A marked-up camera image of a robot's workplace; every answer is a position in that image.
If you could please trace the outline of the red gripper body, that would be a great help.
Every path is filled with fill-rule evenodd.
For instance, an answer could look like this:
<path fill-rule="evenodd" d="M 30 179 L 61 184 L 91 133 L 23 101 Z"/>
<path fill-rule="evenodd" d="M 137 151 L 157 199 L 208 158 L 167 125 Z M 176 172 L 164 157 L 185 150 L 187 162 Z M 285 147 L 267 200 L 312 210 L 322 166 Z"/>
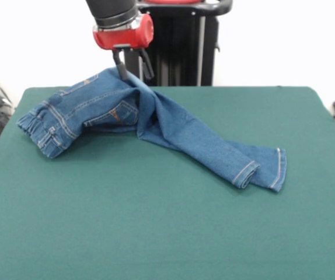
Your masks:
<path fill-rule="evenodd" d="M 149 14 L 138 15 L 131 23 L 113 29 L 93 28 L 96 44 L 104 50 L 147 48 L 153 40 L 153 21 Z"/>

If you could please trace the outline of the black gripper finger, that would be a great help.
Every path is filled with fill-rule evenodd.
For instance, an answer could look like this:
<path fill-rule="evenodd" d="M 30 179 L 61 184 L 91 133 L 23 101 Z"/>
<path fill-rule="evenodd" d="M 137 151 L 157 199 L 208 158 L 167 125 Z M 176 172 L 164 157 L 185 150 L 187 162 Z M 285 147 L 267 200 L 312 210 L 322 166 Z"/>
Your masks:
<path fill-rule="evenodd" d="M 127 80 L 128 79 L 128 72 L 125 63 L 120 58 L 120 53 L 123 51 L 127 51 L 127 48 L 116 48 L 113 50 L 113 60 L 115 62 L 116 68 L 118 70 L 118 74 L 121 78 L 121 80 Z"/>
<path fill-rule="evenodd" d="M 142 70 L 144 77 L 146 79 L 153 79 L 154 78 L 154 71 L 152 69 L 152 64 L 149 59 L 148 53 L 144 48 L 139 50 L 139 56 L 142 59 Z"/>

